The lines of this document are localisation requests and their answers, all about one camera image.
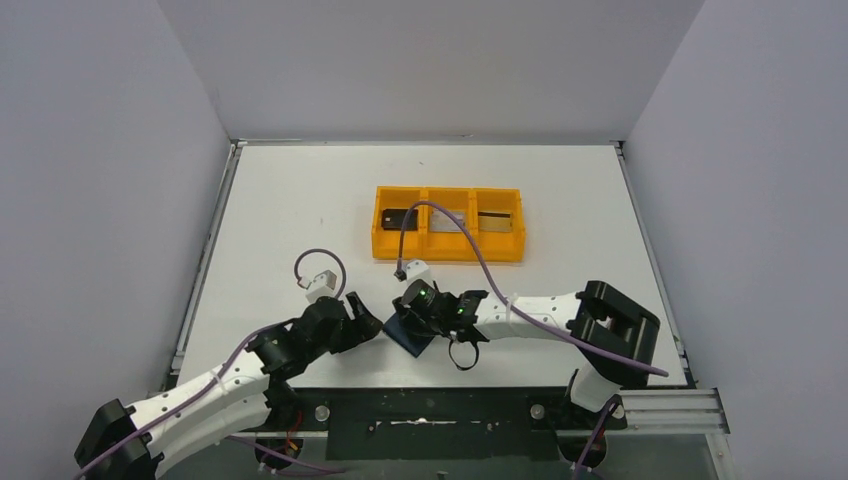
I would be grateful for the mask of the blue card holder wallet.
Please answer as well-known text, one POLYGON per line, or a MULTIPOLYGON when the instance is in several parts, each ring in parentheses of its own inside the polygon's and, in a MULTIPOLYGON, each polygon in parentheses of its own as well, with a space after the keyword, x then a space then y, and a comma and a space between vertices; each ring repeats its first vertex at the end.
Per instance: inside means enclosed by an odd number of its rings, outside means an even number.
POLYGON ((424 320, 411 311, 395 312, 383 332, 414 358, 418 358, 438 336, 424 320))

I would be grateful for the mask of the black cards stack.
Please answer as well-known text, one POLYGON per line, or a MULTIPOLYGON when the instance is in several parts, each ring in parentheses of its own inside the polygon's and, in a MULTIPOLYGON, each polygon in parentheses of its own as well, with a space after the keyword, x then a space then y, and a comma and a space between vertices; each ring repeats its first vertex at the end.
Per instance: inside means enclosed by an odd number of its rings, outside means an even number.
POLYGON ((380 228, 384 231, 416 231, 418 210, 408 208, 386 208, 380 213, 380 228))

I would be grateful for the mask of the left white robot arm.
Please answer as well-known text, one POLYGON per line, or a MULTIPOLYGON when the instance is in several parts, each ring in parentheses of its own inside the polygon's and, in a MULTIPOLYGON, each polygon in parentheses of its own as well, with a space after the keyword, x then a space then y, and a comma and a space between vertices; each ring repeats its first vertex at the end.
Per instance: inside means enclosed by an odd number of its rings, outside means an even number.
POLYGON ((250 333, 192 380, 129 405, 99 407, 75 452, 78 479, 157 479, 198 450, 246 429, 294 421, 289 382, 322 355, 374 339, 383 323, 356 293, 323 296, 304 312, 250 333))

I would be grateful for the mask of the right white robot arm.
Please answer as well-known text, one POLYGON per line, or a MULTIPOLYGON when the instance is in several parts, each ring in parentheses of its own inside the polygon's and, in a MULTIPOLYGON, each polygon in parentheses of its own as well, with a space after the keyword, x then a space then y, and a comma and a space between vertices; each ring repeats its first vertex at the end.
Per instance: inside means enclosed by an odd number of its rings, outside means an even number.
POLYGON ((621 389, 643 388, 649 376, 661 373, 652 364, 660 320, 603 281, 563 295, 508 298, 486 290, 454 295, 415 280, 392 305, 384 331, 414 357, 437 337, 473 347, 509 338, 575 346, 586 362, 570 383, 562 411, 578 427, 596 420, 621 389))

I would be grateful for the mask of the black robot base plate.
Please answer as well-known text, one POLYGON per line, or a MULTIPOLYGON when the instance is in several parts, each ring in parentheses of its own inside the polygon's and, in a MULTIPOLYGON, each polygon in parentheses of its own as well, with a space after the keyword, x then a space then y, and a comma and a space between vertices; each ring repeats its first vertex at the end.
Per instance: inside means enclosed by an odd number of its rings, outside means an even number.
POLYGON ((572 404, 565 387, 304 388, 249 439, 262 471, 278 474, 293 472, 309 437, 328 462, 516 457, 589 469, 606 459, 608 433, 626 426, 625 415, 572 404))

